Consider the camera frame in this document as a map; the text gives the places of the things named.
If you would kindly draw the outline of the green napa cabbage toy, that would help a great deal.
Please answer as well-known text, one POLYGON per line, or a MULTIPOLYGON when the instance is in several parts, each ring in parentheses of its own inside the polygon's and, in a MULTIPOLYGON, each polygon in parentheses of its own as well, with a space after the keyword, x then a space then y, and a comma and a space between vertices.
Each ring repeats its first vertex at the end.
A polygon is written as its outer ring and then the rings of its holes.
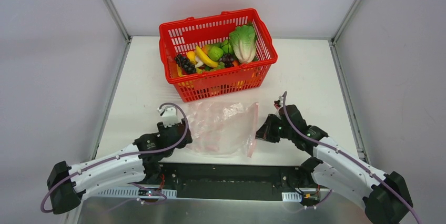
POLYGON ((256 55, 256 33, 249 25, 238 26, 229 33, 229 43, 241 64, 253 61, 256 55))

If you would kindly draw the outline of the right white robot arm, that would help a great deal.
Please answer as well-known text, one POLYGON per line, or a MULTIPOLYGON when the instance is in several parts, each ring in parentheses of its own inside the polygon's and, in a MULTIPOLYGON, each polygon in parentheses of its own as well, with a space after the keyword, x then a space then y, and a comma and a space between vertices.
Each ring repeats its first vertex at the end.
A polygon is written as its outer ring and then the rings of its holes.
POLYGON ((372 223, 399 223, 413 210, 406 181, 399 173, 386 173, 351 156, 324 130, 308 125, 296 105, 277 100, 275 108, 256 138, 273 143, 287 139, 309 154, 299 166, 303 186, 317 184, 333 190, 361 208, 372 223))

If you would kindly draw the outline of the clear zip top bag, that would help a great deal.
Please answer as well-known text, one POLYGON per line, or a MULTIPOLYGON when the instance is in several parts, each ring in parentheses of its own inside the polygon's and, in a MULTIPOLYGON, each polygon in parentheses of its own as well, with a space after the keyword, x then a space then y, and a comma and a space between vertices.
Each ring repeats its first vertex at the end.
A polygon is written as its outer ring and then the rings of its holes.
POLYGON ((192 143, 186 148, 200 156, 252 157, 257 140, 259 104, 197 101, 188 105, 192 143))

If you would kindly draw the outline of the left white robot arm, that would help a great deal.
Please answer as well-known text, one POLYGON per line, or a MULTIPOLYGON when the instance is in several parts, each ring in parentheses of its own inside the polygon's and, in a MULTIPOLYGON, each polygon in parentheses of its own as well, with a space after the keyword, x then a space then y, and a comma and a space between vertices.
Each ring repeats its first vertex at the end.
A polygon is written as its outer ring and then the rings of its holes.
POLYGON ((156 184, 161 179, 160 161, 176 148, 192 143, 188 123, 181 119, 172 126, 157 123, 156 133, 143 134, 127 147, 76 165, 55 164, 46 181, 48 193, 40 209, 59 215, 77 208, 89 197, 129 183, 156 184))

